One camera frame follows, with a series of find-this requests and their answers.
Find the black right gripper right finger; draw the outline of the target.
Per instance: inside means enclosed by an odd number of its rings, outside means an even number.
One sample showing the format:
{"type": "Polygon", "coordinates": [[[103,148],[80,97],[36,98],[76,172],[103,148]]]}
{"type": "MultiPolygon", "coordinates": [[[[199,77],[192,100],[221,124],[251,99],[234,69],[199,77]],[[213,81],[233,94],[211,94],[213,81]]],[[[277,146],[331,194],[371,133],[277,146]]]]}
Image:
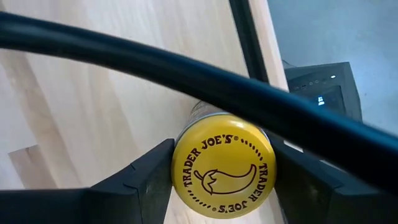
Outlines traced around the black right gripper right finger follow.
{"type": "Polygon", "coordinates": [[[275,190],[288,224],[398,224],[398,197],[268,133],[275,190]]]}

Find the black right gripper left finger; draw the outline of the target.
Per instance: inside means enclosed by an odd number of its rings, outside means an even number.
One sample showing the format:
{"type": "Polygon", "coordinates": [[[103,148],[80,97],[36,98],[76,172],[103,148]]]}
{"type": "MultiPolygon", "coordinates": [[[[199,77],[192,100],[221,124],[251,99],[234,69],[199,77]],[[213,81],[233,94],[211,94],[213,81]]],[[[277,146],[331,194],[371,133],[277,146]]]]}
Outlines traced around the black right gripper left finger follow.
{"type": "Polygon", "coordinates": [[[0,190],[0,224],[163,224],[173,152],[166,139],[87,188],[0,190]]]}

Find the yellow-lid spice jar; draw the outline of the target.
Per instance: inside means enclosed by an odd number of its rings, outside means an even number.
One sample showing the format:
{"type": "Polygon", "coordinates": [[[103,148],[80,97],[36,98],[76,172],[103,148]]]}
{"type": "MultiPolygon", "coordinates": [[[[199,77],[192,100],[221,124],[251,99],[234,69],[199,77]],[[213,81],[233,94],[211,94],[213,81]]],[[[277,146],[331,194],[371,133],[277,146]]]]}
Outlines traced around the yellow-lid spice jar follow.
{"type": "Polygon", "coordinates": [[[199,101],[176,140],[170,171],[188,207],[206,217],[230,219],[263,204],[277,168],[261,128],[199,101]]]}

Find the black computer tower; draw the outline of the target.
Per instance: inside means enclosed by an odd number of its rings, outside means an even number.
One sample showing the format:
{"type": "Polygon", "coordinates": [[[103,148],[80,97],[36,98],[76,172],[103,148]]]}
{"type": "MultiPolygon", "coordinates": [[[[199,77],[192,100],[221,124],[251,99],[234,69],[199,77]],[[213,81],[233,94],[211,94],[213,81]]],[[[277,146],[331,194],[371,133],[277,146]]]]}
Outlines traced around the black computer tower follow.
{"type": "Polygon", "coordinates": [[[361,102],[349,62],[286,68],[285,76],[291,93],[362,122],[361,102]]]}

